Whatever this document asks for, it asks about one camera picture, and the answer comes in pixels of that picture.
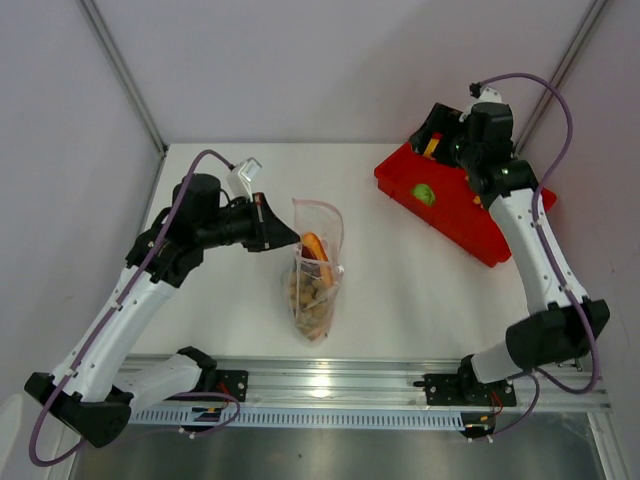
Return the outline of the yellow potato toy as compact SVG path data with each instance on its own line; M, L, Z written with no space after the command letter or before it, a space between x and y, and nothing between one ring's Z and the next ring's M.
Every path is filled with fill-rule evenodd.
M434 154L434 151L436 150L436 148L437 148L437 146L439 144L439 141L440 141L440 139L439 138L435 138L435 137L432 137L430 139L430 141L427 144L427 146L425 148L425 151L423 153L423 156L425 158L433 159L433 154Z

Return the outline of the red brown meat slice toy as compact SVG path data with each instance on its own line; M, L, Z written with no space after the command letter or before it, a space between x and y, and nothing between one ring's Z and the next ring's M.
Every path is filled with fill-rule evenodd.
M302 257L318 263L322 282L329 288L334 284L332 266L320 238L313 232L301 236Z

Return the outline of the clear pink zip top bag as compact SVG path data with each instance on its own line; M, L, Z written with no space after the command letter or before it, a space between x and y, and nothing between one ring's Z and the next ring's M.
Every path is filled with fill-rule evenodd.
M337 297L342 285L342 278L344 276L344 267L340 263L340 253L344 242L343 216L335 206L319 200L295 199L293 201L293 207L294 230L296 231L296 233L300 235L300 238L304 233L315 233L320 238L328 255L329 263L331 264L333 270L334 284L338 284L338 293L335 299L336 304ZM303 258L301 253L302 245L300 241L294 246L292 260L286 267L282 275L284 299L286 300L287 309L293 321L293 326L294 319L289 310L288 298L287 294L285 293L288 274L292 271L297 271L305 272L309 275L313 275L316 278L321 278L318 263L314 260Z

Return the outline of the green vegetable toy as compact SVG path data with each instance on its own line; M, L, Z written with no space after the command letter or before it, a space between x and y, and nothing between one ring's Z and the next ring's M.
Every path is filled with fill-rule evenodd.
M432 207L436 202L436 195L428 184L417 184L411 190L412 195L428 207Z

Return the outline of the brown longan bunch toy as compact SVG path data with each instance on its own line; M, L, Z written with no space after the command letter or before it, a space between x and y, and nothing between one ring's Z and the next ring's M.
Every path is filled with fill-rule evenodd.
M327 286L321 278L292 271L285 293L296 330L311 342L326 337L333 320L338 284Z

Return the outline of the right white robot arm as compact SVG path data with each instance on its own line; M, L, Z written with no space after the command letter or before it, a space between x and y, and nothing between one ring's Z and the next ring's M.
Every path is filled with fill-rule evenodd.
M507 328L504 340L461 361L458 395L468 403L489 396L493 383L543 366L589 355L610 318L575 278L547 221L542 184L517 158L509 105L477 101L464 111L435 104L409 144L412 151L463 170L471 190L496 223L515 261L527 301L527 318Z

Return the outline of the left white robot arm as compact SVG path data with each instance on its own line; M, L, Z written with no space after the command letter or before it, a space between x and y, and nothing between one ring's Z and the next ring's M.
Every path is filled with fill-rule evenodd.
M217 392L217 362L195 347L124 378L118 372L150 320L208 249L241 245L251 253L299 242L299 235L271 210L258 192L220 203L220 180L185 176L164 208L140 234L111 299L90 330L53 372L35 372L26 392L45 412L101 448L112 443L137 412L180 397L197 400Z

